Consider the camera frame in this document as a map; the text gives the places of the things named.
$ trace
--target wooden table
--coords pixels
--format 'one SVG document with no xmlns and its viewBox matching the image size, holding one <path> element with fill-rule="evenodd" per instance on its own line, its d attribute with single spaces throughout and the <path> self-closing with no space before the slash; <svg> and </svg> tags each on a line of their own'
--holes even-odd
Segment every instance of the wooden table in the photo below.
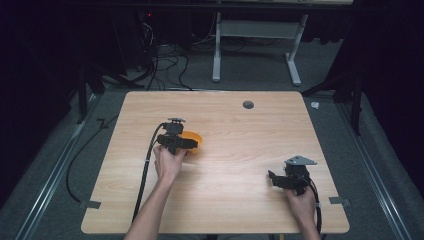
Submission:
<svg viewBox="0 0 424 240">
<path fill-rule="evenodd" d="M 244 101 L 254 107 L 246 109 Z M 297 92 L 131 92 L 122 106 L 87 209 L 85 233 L 125 233 L 141 182 L 144 158 L 156 127 L 181 117 L 184 130 L 203 138 L 188 154 L 165 207 L 160 233 L 296 233 L 284 192 L 271 186 L 268 170 L 284 174 L 284 161 L 301 155 L 322 204 L 322 232 L 349 229 L 338 193 Z M 150 164 L 143 201 L 156 183 Z"/>
</svg>

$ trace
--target gray floor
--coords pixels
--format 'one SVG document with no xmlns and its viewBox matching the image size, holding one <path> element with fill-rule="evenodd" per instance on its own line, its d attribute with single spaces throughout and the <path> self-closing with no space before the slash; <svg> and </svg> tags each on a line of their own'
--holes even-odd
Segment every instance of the gray floor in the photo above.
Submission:
<svg viewBox="0 0 424 240">
<path fill-rule="evenodd" d="M 247 44 L 238 51 L 235 50 L 240 48 L 239 43 L 231 41 L 224 44 L 227 51 L 222 54 L 220 83 L 211 80 L 213 50 L 210 45 L 176 52 L 172 47 L 164 47 L 161 53 L 184 54 L 188 57 L 188 67 L 181 80 L 193 89 L 304 91 L 325 79 L 340 46 L 340 43 L 301 43 L 296 65 L 302 86 L 295 87 L 291 84 L 282 58 L 290 44 L 286 41 L 267 44 L 269 40 L 249 39 L 249 42 L 252 41 L 255 44 Z M 166 67 L 172 64 L 170 61 L 177 58 L 165 60 L 164 57 L 160 58 L 161 71 L 156 76 L 160 80 L 152 82 L 151 90 L 183 89 L 170 81 L 178 82 L 178 76 L 184 70 L 184 58 L 178 57 L 177 65 L 166 71 Z M 132 69 L 129 72 L 130 76 L 137 75 Z M 34 213 L 31 208 L 37 203 L 45 183 L 62 159 L 61 154 L 66 150 L 65 146 L 75 129 L 82 128 L 81 136 L 70 152 L 69 159 L 76 156 L 78 150 L 97 132 L 100 127 L 97 119 L 108 121 L 119 113 L 128 91 L 125 87 L 108 84 L 106 93 L 92 101 L 96 104 L 84 128 L 76 124 L 79 116 L 76 101 L 73 102 L 75 107 L 51 132 L 33 164 L 1 209 L 0 239 L 14 239 L 22 229 L 19 236 L 27 234 L 23 239 L 122 239 L 123 235 L 86 235 L 81 232 L 84 210 L 78 208 L 69 197 L 65 178 L 60 174 L 57 187 L 51 189 L 51 199 L 46 197 L 45 205 L 37 205 L 45 208 L 39 211 L 37 218 L 29 219 L 35 219 L 32 225 L 28 222 L 25 224 L 25 220 L 30 213 Z M 361 137 L 355 137 L 346 124 L 348 120 L 345 111 L 346 108 L 349 110 L 349 103 L 334 104 L 331 95 L 332 92 L 320 92 L 304 98 L 339 194 L 350 203 L 345 207 L 350 230 L 345 234 L 329 235 L 327 239 L 420 239 L 424 236 L 423 200 L 396 158 L 366 96 L 360 119 Z M 312 101 L 320 103 L 318 110 L 310 106 Z M 85 146 L 72 166 L 71 189 L 84 200 L 90 198 L 113 126 L 114 122 Z M 300 237 L 293 234 L 286 235 L 286 239 Z"/>
</svg>

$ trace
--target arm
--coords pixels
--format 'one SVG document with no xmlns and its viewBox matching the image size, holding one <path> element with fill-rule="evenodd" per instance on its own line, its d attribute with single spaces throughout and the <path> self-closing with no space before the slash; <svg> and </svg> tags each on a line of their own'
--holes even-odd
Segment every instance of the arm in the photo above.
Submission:
<svg viewBox="0 0 424 240">
<path fill-rule="evenodd" d="M 314 220 L 315 197 L 312 189 L 307 187 L 305 193 L 300 196 L 296 196 L 291 190 L 286 190 L 286 194 L 302 238 L 304 240 L 319 240 L 320 236 Z"/>
<path fill-rule="evenodd" d="M 156 240 L 166 200 L 181 171 L 186 151 L 180 150 L 174 156 L 163 146 L 157 146 L 153 149 L 156 156 L 155 167 L 158 173 L 158 181 L 124 239 Z"/>
</svg>

